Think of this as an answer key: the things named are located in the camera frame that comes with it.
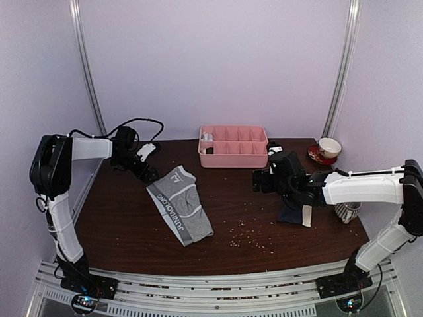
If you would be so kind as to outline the grey boxer briefs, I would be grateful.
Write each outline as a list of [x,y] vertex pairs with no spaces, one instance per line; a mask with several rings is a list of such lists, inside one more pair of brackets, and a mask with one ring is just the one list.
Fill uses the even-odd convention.
[[198,194],[196,177],[182,165],[147,186],[147,192],[184,247],[214,235]]

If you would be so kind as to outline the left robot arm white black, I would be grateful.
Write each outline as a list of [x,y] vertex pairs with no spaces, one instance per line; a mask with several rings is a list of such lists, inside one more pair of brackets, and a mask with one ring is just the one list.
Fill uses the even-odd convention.
[[113,137],[68,134],[45,135],[40,140],[29,178],[38,196],[37,207],[46,215],[48,232],[56,246],[64,289],[100,299],[113,299],[116,294],[116,279],[90,273],[88,257],[77,238],[69,206],[72,166],[77,160],[109,159],[112,168],[129,170],[150,184],[159,179],[159,174],[147,158],[161,147],[150,141],[135,149],[136,135],[134,129],[122,126]]

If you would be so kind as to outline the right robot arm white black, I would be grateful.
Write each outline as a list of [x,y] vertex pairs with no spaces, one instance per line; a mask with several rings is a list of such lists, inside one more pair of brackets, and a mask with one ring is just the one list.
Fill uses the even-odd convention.
[[360,292],[372,286],[369,276],[381,261],[422,236],[422,168],[408,159],[387,170],[345,172],[339,169],[309,174],[294,151],[270,151],[268,168],[252,173],[256,192],[282,199],[277,220],[311,224],[314,208],[363,203],[387,203],[399,210],[375,238],[355,249],[342,273],[316,280],[321,298]]

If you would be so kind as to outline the navy and cream underwear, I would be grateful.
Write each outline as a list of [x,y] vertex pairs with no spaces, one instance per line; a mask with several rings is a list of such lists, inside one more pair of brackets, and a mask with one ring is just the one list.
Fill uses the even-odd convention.
[[277,222],[298,224],[310,228],[312,223],[312,211],[312,207],[308,205],[304,205],[299,209],[285,205],[277,216]]

